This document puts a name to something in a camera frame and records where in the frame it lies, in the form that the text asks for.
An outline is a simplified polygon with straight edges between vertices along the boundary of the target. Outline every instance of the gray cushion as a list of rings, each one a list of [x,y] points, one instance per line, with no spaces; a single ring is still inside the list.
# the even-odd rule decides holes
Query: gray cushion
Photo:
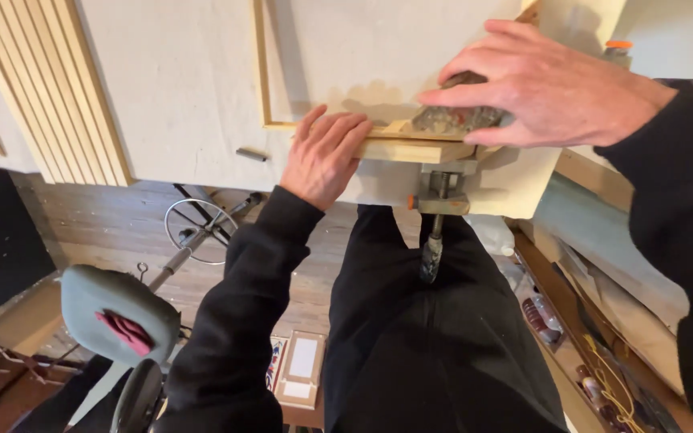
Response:
[[[61,306],[65,325],[78,343],[131,367],[144,358],[165,363],[178,341],[180,313],[128,273],[73,265],[63,272]],[[152,351],[141,357],[130,349],[95,317],[96,311],[104,310],[141,325],[154,341]]]

